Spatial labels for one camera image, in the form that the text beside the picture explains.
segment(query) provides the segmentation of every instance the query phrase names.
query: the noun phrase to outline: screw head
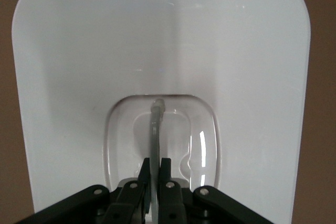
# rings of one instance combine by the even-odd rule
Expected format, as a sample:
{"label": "screw head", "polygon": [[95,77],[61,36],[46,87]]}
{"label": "screw head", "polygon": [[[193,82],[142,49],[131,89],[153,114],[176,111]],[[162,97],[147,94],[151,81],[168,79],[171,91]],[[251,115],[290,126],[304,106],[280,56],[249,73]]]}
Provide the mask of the screw head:
{"label": "screw head", "polygon": [[137,183],[132,183],[132,184],[130,185],[130,187],[133,189],[133,188],[137,188],[138,185],[137,185]]}
{"label": "screw head", "polygon": [[209,191],[208,191],[208,189],[202,188],[202,189],[199,191],[199,193],[200,193],[201,195],[203,195],[203,196],[206,196],[206,195],[209,194]]}
{"label": "screw head", "polygon": [[102,216],[105,214],[105,210],[102,208],[98,208],[96,212],[96,216]]}
{"label": "screw head", "polygon": [[166,184],[166,187],[168,187],[168,188],[172,188],[174,186],[175,186],[175,184],[173,182],[167,182],[167,184]]}
{"label": "screw head", "polygon": [[97,190],[94,190],[93,191],[93,194],[94,195],[98,195],[98,194],[101,194],[103,191],[101,189],[97,189]]}

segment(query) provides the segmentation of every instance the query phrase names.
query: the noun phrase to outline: curved recess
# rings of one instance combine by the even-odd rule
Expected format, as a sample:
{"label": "curved recess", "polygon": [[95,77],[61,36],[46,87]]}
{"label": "curved recess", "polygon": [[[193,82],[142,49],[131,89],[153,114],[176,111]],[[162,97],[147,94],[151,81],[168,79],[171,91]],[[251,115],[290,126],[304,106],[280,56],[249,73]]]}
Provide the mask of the curved recess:
{"label": "curved recess", "polygon": [[112,109],[105,144],[107,184],[137,177],[150,156],[151,104],[162,98],[166,110],[160,126],[160,158],[172,159],[172,177],[186,179],[190,189],[216,184],[216,125],[209,105],[191,95],[134,95]]}

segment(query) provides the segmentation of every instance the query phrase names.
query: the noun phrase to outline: white plastic panel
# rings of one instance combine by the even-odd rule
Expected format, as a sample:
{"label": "white plastic panel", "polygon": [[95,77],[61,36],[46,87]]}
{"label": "white plastic panel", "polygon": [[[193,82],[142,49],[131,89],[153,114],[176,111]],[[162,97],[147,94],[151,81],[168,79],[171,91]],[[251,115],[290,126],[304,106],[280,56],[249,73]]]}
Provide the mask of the white plastic panel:
{"label": "white plastic panel", "polygon": [[35,210],[107,185],[118,101],[186,94],[214,112],[218,188],[290,223],[309,40],[303,0],[20,0],[13,47]]}

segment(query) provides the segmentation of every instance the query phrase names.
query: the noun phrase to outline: metal screw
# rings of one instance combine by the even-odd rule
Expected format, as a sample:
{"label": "metal screw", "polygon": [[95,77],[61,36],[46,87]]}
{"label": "metal screw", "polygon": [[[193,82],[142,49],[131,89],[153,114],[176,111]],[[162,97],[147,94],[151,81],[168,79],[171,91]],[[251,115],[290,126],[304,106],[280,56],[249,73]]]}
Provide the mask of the metal screw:
{"label": "metal screw", "polygon": [[132,184],[130,185],[130,187],[133,189],[133,188],[137,188],[138,185],[137,185],[137,183],[132,183]]}
{"label": "metal screw", "polygon": [[96,216],[102,216],[105,214],[105,210],[102,208],[98,208],[96,212]]}
{"label": "metal screw", "polygon": [[168,188],[172,188],[172,187],[174,187],[175,186],[175,184],[173,183],[173,182],[168,182],[167,184],[166,184],[166,187],[168,187]]}
{"label": "metal screw", "polygon": [[101,194],[103,191],[101,189],[94,190],[93,194],[98,195]]}
{"label": "metal screw", "polygon": [[199,191],[200,194],[202,194],[203,196],[206,196],[209,194],[209,191],[205,188],[202,188],[200,191]]}

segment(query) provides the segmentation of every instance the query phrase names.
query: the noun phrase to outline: brown wall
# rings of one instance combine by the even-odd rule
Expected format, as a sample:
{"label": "brown wall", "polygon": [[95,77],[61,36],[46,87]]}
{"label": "brown wall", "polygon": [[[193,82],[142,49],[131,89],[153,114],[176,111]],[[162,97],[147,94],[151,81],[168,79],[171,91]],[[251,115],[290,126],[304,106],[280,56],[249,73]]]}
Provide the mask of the brown wall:
{"label": "brown wall", "polygon": [[[0,223],[33,213],[11,42],[18,0],[0,0]],[[311,19],[293,223],[336,223],[336,0],[305,0]]]}

